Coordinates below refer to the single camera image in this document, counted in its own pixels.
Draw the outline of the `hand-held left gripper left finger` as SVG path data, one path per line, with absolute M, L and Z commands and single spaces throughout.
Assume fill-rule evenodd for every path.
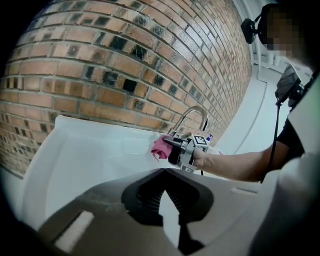
M 65 256 L 181 256 L 159 214 L 171 179 L 161 168 L 95 185 L 52 214 L 39 234 Z

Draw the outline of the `person's right forearm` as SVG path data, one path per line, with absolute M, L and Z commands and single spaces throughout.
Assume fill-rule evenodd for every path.
M 259 152 L 243 154 L 208 154 L 200 149 L 193 152 L 193 165 L 204 172 L 217 175 L 226 179 L 259 182 L 265 175 L 274 170 L 279 170 L 286 162 L 289 148 L 281 142 L 277 142 L 271 159 L 272 147 Z

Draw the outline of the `pink cloth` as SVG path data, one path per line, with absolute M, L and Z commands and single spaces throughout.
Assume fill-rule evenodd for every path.
M 150 150 L 152 156 L 159 162 L 160 160 L 168 159 L 169 155 L 172 152 L 173 146 L 163 140 L 171 139 L 170 135 L 162 135 L 157 140 L 154 141 L 154 144 Z

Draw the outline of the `clear plastic bottle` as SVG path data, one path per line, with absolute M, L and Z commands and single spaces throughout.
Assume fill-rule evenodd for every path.
M 210 145 L 211 140 L 213 140 L 213 135 L 209 134 L 208 137 L 206 138 L 207 144 L 208 144 L 208 149 L 207 149 L 207 153 L 211 154 L 211 155 L 221 155 L 221 152 L 219 149 L 217 149 L 216 147 L 213 147 Z

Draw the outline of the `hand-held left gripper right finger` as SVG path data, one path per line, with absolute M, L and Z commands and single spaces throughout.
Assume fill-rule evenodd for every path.
M 163 174 L 163 231 L 184 255 L 208 246 L 244 213 L 260 184 L 167 170 Z

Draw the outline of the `white sink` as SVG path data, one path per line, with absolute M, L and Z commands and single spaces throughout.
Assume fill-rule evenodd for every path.
M 24 177 L 19 218 L 35 230 L 90 188 L 121 178 L 140 178 L 170 169 L 151 154 L 157 132 L 58 116 L 55 127 L 32 159 Z M 125 215 L 99 231 L 94 218 L 86 229 L 89 256 L 178 256 L 162 227 L 145 226 Z

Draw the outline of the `chrome faucet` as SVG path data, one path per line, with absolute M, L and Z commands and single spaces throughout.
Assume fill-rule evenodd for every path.
M 180 126 L 182 125 L 182 123 L 185 121 L 185 119 L 188 117 L 188 115 L 190 113 L 193 112 L 197 112 L 201 115 L 201 123 L 199 125 L 199 129 L 203 132 L 206 131 L 207 125 L 208 125 L 208 112 L 207 110 L 205 110 L 203 107 L 201 106 L 192 106 L 189 107 L 183 114 L 182 116 L 179 118 L 179 120 L 177 121 L 177 123 L 169 129 L 167 135 L 169 136 L 175 136 L 178 133 L 178 129 L 180 128 Z

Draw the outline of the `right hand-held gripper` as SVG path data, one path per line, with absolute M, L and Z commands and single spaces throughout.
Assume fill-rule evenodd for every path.
M 168 156 L 168 162 L 172 165 L 177 165 L 182 171 L 189 173 L 194 173 L 197 170 L 194 166 L 195 149 L 206 153 L 209 148 L 209 141 L 203 135 L 164 136 L 162 140 L 173 146 Z

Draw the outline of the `black chest-mounted device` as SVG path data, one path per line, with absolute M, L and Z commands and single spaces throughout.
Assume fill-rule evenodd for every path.
M 301 78 L 292 64 L 288 64 L 281 78 L 276 84 L 275 97 L 277 99 L 276 106 L 282 105 L 289 99 L 291 107 L 301 96 L 303 87 L 301 86 Z

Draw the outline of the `person's black shirt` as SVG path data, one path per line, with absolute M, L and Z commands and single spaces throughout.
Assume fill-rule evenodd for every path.
M 305 153 L 301 140 L 288 118 L 285 120 L 283 129 L 276 140 L 288 148 L 285 158 L 286 163 L 294 158 L 301 157 Z

